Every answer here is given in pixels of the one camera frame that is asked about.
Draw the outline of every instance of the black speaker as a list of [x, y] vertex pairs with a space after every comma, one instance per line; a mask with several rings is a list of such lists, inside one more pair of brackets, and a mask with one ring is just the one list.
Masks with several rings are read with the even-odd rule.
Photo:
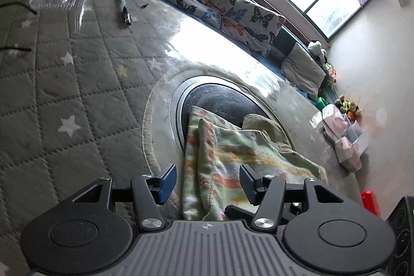
[[402, 198], [389, 216], [388, 223], [397, 238], [394, 254], [388, 263], [388, 273], [390, 276], [412, 276], [414, 197]]

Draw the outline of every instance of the dish towel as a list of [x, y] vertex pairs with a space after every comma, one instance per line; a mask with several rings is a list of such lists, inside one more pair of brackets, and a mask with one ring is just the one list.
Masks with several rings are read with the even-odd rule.
[[243, 127], [202, 108], [190, 111], [184, 161], [183, 216], [186, 220], [225, 220], [235, 205], [255, 213], [241, 188], [239, 169], [276, 175], [291, 184], [316, 177], [327, 183], [325, 169], [292, 150], [282, 127], [260, 115], [247, 115]]

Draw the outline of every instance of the window frame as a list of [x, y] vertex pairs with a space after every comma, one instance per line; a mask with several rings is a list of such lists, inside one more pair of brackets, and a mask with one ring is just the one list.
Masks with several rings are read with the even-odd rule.
[[344, 21], [344, 23], [336, 30], [334, 31], [334, 33], [332, 33], [332, 35], [328, 38], [326, 36], [326, 34], [319, 28], [318, 25], [315, 24], [315, 22], [307, 15], [307, 13], [310, 11], [310, 9], [319, 1], [319, 0], [314, 0], [312, 2], [311, 5], [308, 6], [308, 8], [306, 8], [304, 11], [302, 11], [300, 8], [298, 8], [291, 0], [286, 0], [293, 8], [295, 8], [295, 10], [297, 10], [317, 31], [318, 33], [323, 37], [323, 39], [325, 39], [326, 42], [330, 42], [332, 41], [345, 27], [346, 25], [349, 23], [349, 21], [351, 21], [351, 19], [353, 17], [355, 17], [362, 9], [363, 6], [360, 5], [359, 9], [352, 15], [350, 16], [346, 21]]

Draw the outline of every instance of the stuffed animal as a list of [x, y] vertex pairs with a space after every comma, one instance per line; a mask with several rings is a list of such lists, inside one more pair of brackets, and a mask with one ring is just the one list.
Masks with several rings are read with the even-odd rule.
[[335, 101], [335, 105], [342, 114], [347, 115], [352, 123], [357, 120], [359, 115], [359, 107], [354, 101], [345, 100], [345, 96], [341, 95]]
[[322, 44], [319, 41], [312, 40], [309, 43], [308, 49], [322, 64], [328, 62], [328, 59], [326, 58], [326, 50], [322, 48]]

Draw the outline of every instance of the gray cushion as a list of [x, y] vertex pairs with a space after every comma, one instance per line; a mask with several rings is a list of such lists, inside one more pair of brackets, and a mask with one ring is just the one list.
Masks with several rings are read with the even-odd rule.
[[316, 101], [325, 73], [301, 45], [296, 43], [293, 46], [283, 60], [280, 70], [283, 76], [306, 92], [311, 100]]

